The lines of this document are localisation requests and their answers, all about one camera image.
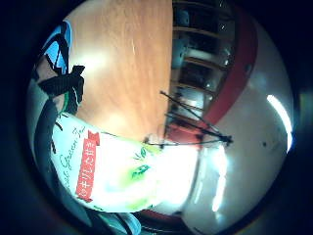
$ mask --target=red label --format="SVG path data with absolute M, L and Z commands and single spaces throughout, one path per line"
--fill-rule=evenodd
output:
M 97 142 L 92 139 L 84 139 L 82 159 L 76 186 L 76 195 L 79 199 L 90 203 L 91 191 L 94 184 L 94 173 L 96 164 Z
M 94 134 L 90 130 L 88 130 L 88 139 L 96 141 L 97 146 L 100 146 L 99 132 Z

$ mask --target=shelf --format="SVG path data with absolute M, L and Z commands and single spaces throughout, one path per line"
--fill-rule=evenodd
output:
M 207 67 L 209 69 L 214 69 L 214 70 L 218 70 L 218 71 L 226 71 L 227 70 L 227 68 L 219 66 L 213 62 L 204 61 L 204 60 L 193 58 L 193 57 L 186 57 L 184 59 L 184 62 L 192 63 L 192 64 L 195 64 L 198 66 L 203 66 L 203 67 Z
M 224 36 L 219 35 L 216 32 L 211 32 L 211 31 L 206 31 L 194 27 L 183 27 L 183 26 L 174 26 L 173 31 L 185 31 L 185 32 L 194 32 L 194 33 L 199 33 L 202 35 L 210 36 L 213 38 L 217 38 L 219 40 L 227 41 L 229 43 L 233 43 L 233 40 Z
M 212 97 L 215 96 L 215 92 L 209 91 L 209 90 L 205 90 L 205 89 L 200 88 L 200 87 L 197 87 L 197 86 L 193 86 L 193 85 L 181 83 L 181 82 L 174 81 L 174 80 L 170 80 L 170 82 L 171 82 L 173 85 L 175 85 L 175 86 L 186 87 L 186 88 L 192 88 L 192 89 L 198 90 L 198 91 L 200 91 L 200 92 L 202 92 L 202 93 L 205 93 L 205 94 L 207 94 L 207 95 L 211 95 Z
M 198 107 L 195 107 L 195 106 L 191 106 L 191 105 L 187 105 L 187 104 L 185 104 L 185 103 L 183 103 L 181 101 L 180 101 L 180 103 L 182 103 L 188 109 L 197 110 L 197 111 L 202 111 L 203 112 L 203 109 L 201 109 L 201 108 L 198 108 Z
M 227 12 L 221 11 L 219 9 L 216 9 L 216 7 L 209 6 L 209 5 L 206 5 L 203 3 L 180 1 L 180 0 L 173 0 L 172 2 L 173 2 L 173 4 L 184 4 L 184 5 L 192 5 L 192 6 L 200 7 L 200 8 L 205 9 L 205 10 L 217 12 L 218 14 L 223 15 L 225 17 L 232 18 L 232 16 L 229 15 Z

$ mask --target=plastic bag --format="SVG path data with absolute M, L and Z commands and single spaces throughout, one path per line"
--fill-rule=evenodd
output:
M 137 212 L 160 201 L 158 148 L 108 134 L 70 114 L 53 130 L 51 160 L 71 196 L 100 212 Z

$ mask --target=wooden table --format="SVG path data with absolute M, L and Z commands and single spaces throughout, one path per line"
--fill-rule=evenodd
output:
M 143 140 L 162 135 L 172 48 L 172 1 L 87 1 L 72 26 L 69 68 L 86 69 L 77 116 L 110 133 Z

